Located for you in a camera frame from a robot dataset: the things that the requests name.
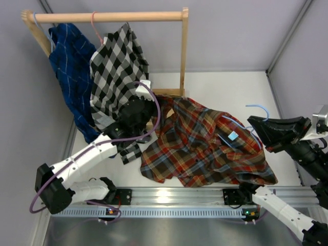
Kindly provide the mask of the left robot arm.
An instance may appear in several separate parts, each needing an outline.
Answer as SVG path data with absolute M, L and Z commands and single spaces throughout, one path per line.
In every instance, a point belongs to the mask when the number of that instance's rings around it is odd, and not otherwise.
M 78 182 L 78 179 L 104 159 L 151 135 L 152 131 L 145 132 L 144 129 L 154 115 L 160 116 L 157 99 L 133 98 L 124 105 L 119 121 L 110 124 L 84 149 L 51 166 L 44 163 L 37 168 L 36 198 L 42 200 L 51 214 L 58 214 L 70 204 L 81 201 L 113 203 L 116 192 L 108 178 L 84 182 Z

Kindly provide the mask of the red orange plaid shirt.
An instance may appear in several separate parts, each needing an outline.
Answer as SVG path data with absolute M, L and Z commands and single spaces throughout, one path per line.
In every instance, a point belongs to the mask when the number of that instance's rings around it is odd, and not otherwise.
M 191 98 L 159 95 L 161 117 L 141 156 L 141 174 L 163 183 L 173 177 L 185 187 L 215 182 L 273 185 L 278 182 L 260 140 L 227 112 Z

